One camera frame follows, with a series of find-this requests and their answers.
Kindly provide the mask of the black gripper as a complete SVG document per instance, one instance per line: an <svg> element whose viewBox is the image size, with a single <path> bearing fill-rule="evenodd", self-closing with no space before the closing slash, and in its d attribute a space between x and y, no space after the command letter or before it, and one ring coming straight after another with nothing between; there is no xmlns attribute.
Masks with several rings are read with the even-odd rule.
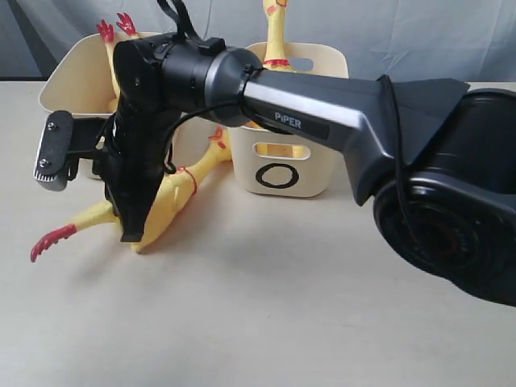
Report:
<svg viewBox="0 0 516 387"><path fill-rule="evenodd" d="M120 241L143 240L144 228L164 176L164 149L177 111L163 99L162 61L167 35L124 40L112 61L119 100L106 131L102 179L121 225Z"/></svg>

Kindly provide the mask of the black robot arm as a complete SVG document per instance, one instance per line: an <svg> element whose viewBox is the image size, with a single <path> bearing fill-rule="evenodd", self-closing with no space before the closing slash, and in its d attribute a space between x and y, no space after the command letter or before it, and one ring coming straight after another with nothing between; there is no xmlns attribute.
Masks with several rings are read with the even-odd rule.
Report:
<svg viewBox="0 0 516 387"><path fill-rule="evenodd" d="M175 129L253 121L340 153L358 205L404 260L488 302L515 303L515 93L454 79L274 72L176 35L115 46L119 105L102 178L122 239L142 239Z"/></svg>

